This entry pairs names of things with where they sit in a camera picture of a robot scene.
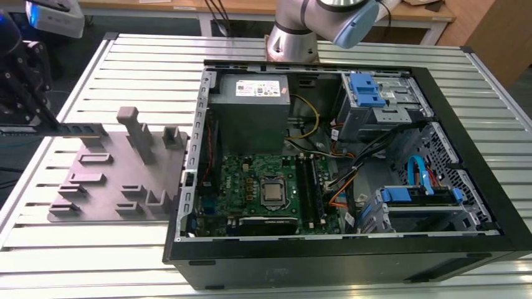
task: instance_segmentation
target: power supply label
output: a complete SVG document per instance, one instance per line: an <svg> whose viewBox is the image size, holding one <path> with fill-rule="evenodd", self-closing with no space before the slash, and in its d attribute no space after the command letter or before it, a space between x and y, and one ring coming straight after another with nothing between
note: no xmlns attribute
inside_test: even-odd
<svg viewBox="0 0 532 299"><path fill-rule="evenodd" d="M238 97L281 97L279 81L241 80L237 82Z"/></svg>

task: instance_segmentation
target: cpu socket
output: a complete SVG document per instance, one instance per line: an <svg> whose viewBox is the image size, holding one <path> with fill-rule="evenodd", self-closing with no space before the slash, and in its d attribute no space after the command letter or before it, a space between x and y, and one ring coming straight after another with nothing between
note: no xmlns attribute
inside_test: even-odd
<svg viewBox="0 0 532 299"><path fill-rule="evenodd" d="M285 179L265 177L261 180L261 204L271 211L286 205Z"/></svg>

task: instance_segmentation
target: green circuit board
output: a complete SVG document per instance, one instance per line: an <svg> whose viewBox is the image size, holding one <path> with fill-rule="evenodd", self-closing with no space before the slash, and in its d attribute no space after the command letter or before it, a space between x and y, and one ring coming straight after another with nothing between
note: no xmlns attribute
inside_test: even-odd
<svg viewBox="0 0 532 299"><path fill-rule="evenodd" d="M329 162L315 158L317 175L321 181L330 179ZM262 204L262 182L283 182L286 204L279 208L267 208ZM243 216L294 217L299 219L299 234L331 234L339 227L338 215L326 215L326 223L307 224L302 220L302 203L299 200L297 157L254 155L225 157L221 177L221 196L215 214L219 219ZM214 224L211 236L225 235L223 221Z"/></svg>

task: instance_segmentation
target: wooden surface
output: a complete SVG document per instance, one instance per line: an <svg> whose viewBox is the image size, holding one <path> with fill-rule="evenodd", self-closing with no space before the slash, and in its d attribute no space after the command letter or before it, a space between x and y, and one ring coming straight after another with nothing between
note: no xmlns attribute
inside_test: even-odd
<svg viewBox="0 0 532 299"><path fill-rule="evenodd" d="M457 21L438 45L469 45L505 87L532 64L532 0L447 0Z"/></svg>
<svg viewBox="0 0 532 299"><path fill-rule="evenodd" d="M275 15L277 0L222 0L231 14ZM21 5L22 0L0 0L0 5ZM154 11L202 11L209 12L205 0L173 0L166 3L141 3L139 0L79 0L82 8L139 9ZM401 3L393 11L393 19L398 21L453 22L455 15L443 6L441 12L429 11L425 6Z"/></svg>
<svg viewBox="0 0 532 299"><path fill-rule="evenodd" d="M507 88L532 64L531 12L531 0L497 0L466 43Z"/></svg>
<svg viewBox="0 0 532 299"><path fill-rule="evenodd" d="M454 22L455 19L455 13L446 5L442 6L439 12L434 12L426 9L425 5L413 6L402 2L393 11L393 20L398 21Z"/></svg>
<svg viewBox="0 0 532 299"><path fill-rule="evenodd" d="M447 7L454 11L457 20L447 25L438 45L466 45L494 3L495 0L447 0Z"/></svg>

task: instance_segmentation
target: motherboard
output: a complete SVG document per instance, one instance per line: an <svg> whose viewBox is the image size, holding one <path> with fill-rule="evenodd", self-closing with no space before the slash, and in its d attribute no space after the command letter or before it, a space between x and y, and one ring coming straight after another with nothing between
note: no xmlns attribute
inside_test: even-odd
<svg viewBox="0 0 532 299"><path fill-rule="evenodd" d="M203 199L206 234L338 233L337 210L323 197L330 178L325 157L225 156L219 196Z"/></svg>

